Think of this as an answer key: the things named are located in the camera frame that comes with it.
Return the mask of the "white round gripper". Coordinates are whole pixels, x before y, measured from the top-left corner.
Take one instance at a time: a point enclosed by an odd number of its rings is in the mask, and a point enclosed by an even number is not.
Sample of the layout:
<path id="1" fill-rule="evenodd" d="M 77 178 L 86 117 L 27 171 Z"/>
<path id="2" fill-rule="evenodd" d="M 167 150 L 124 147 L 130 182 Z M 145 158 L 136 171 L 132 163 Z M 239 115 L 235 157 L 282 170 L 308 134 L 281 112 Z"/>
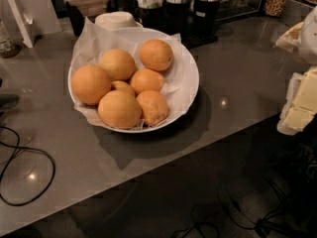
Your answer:
<path id="1" fill-rule="evenodd" d="M 290 53 L 298 48 L 300 56 L 309 64 L 317 64 L 317 6 L 283 35 L 275 45 Z M 304 74 L 295 73 L 289 81 L 286 103 L 277 123 L 277 131 L 284 135 L 302 132 L 317 114 L 317 67 Z"/>

